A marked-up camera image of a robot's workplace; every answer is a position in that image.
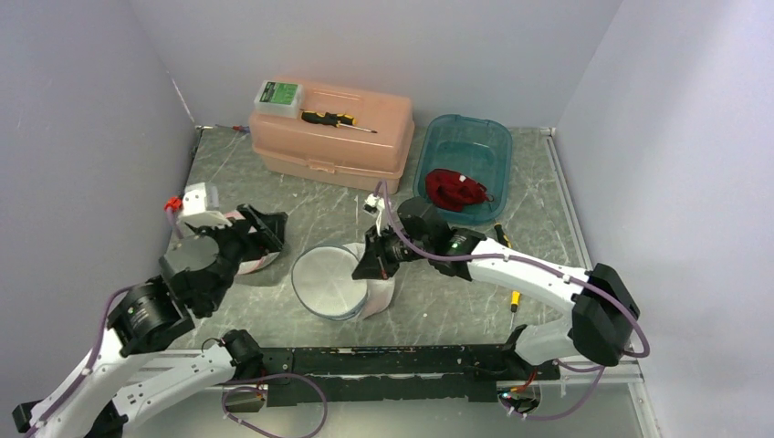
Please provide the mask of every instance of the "pink toolbox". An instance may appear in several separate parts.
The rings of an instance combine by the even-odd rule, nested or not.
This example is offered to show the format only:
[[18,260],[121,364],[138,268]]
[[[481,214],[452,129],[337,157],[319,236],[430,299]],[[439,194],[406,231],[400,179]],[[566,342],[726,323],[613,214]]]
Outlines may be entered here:
[[300,113],[291,119],[253,112],[253,150],[270,171],[363,190],[373,190],[384,179],[390,193],[398,191],[413,136],[410,99],[293,78],[276,80],[304,86],[304,110],[349,114],[356,126],[377,133],[307,123]]

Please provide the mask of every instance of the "gray wall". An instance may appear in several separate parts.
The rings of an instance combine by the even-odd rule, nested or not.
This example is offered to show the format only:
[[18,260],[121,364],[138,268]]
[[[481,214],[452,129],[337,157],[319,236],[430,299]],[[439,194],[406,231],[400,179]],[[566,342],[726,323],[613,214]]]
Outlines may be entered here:
[[132,0],[203,124],[245,123],[277,74],[555,126],[621,0]]
[[0,5],[0,435],[156,272],[194,129],[120,0]]
[[558,126],[664,436],[772,436],[774,5],[625,0]]

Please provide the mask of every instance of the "marble tabletop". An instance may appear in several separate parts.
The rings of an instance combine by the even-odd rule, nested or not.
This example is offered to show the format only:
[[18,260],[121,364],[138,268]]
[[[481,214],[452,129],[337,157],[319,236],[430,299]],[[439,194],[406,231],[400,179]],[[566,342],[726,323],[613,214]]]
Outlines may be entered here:
[[[511,130],[514,153],[507,205],[499,222],[514,249],[567,266],[581,264],[564,212],[556,173],[540,131]],[[413,196],[413,176],[424,139],[417,128],[400,191],[393,203]],[[263,347],[441,345],[503,342],[510,332],[510,291],[442,276],[424,261],[403,264],[391,305],[364,320],[330,321],[309,313],[296,298],[289,270],[296,258],[320,244],[361,242],[373,219],[361,210],[368,192],[267,170],[249,134],[205,130],[188,183],[213,183],[221,210],[251,203],[264,213],[287,212],[286,246],[270,266],[239,276],[211,318],[178,339],[173,348],[199,348],[229,329],[247,329]],[[473,227],[494,236],[492,224]],[[559,314],[521,298],[517,324],[540,324]]]

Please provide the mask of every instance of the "red bag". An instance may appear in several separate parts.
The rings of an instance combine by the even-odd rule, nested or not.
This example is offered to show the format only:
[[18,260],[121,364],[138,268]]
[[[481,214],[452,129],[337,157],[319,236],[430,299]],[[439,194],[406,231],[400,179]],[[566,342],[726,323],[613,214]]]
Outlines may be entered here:
[[433,203],[452,212],[462,212],[466,205],[493,201],[484,184],[448,169],[435,169],[424,177],[424,188]]

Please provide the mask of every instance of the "teal plastic bin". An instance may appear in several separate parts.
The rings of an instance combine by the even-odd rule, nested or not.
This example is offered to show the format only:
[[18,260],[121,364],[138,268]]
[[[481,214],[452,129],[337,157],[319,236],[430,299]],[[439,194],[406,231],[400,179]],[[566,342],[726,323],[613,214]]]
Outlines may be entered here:
[[430,202],[424,188],[427,174],[435,169],[460,172],[484,184],[493,201],[468,205],[460,213],[440,208],[438,211],[455,224],[491,222],[506,206],[512,155],[513,137],[496,121],[455,114],[438,117],[430,123],[424,136],[413,192]]

